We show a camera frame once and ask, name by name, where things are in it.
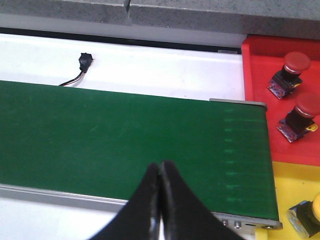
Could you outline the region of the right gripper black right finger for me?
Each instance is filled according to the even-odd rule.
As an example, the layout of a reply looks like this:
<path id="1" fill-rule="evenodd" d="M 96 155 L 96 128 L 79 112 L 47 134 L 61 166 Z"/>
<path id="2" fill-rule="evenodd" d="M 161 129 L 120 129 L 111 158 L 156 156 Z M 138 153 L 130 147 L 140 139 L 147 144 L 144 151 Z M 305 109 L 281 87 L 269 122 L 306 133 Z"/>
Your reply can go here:
<path id="1" fill-rule="evenodd" d="M 205 207 L 170 160 L 161 163 L 159 196 L 166 240 L 242 239 Z"/>

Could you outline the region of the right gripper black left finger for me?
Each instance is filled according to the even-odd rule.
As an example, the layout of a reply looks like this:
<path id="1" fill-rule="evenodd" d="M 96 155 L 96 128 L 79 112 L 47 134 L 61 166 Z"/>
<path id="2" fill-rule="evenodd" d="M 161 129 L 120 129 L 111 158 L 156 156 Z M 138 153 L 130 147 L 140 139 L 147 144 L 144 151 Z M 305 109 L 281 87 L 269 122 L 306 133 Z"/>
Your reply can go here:
<path id="1" fill-rule="evenodd" d="M 148 165 L 129 201 L 92 240 L 157 240 L 160 235 L 159 166 Z"/>

